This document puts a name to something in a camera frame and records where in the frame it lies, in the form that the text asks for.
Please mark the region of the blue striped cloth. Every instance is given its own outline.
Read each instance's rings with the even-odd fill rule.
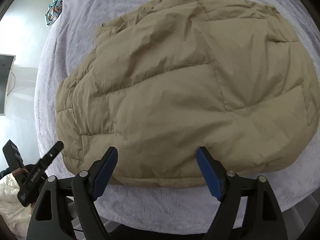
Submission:
[[[62,1],[63,0],[53,0],[49,4],[47,13],[45,14],[45,24],[47,26],[52,25],[59,17],[62,12]]]

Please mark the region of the cable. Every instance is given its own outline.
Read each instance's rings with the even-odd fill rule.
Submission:
[[[9,93],[7,93],[7,95],[9,95],[12,92],[12,90],[14,89],[14,86],[16,85],[16,75],[13,72],[11,72],[11,74],[14,76],[14,84],[12,89],[9,91]]]

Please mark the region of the bed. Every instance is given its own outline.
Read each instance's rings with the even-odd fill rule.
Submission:
[[[52,26],[39,64],[35,117],[41,157],[57,141],[55,97],[59,84],[94,47],[94,28],[130,12],[147,0],[64,0],[62,14]],[[320,33],[300,0],[253,0],[275,5],[295,28],[316,67],[320,80]],[[58,155],[47,174],[71,177]],[[320,129],[290,167],[264,174],[284,212],[320,187]],[[245,199],[235,227],[241,226]],[[96,201],[99,214],[129,227],[171,234],[208,230],[219,202],[207,187],[190,189],[108,186]]]

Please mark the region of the puffer jacket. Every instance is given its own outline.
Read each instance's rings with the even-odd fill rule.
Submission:
[[[111,183],[197,187],[199,146],[240,175],[278,171],[318,128],[315,68],[273,6],[153,0],[103,24],[95,44],[57,94],[72,173],[114,146]]]

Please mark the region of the white wall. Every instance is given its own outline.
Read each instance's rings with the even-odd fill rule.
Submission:
[[[15,0],[0,21],[0,54],[16,55],[13,91],[7,96],[6,115],[0,116],[0,171],[7,168],[2,147],[11,139],[25,164],[39,159],[34,119],[37,68],[50,27],[44,15],[52,0]],[[9,90],[14,78],[9,78]]]

